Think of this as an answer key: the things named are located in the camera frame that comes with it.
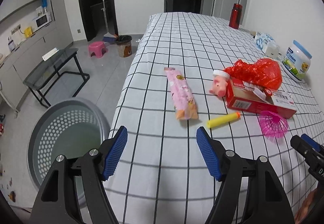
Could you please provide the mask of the person right hand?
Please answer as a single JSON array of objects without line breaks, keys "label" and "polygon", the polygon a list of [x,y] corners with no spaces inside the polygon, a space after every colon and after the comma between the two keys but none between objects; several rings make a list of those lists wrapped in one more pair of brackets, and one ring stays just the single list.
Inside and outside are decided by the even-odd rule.
[{"label": "person right hand", "polygon": [[302,222],[302,220],[306,217],[306,215],[308,214],[310,205],[313,202],[316,193],[317,193],[317,189],[314,189],[313,191],[311,191],[308,194],[306,199],[303,201],[302,206],[299,208],[299,210],[295,214],[295,217],[294,217],[295,224],[300,224]]}]

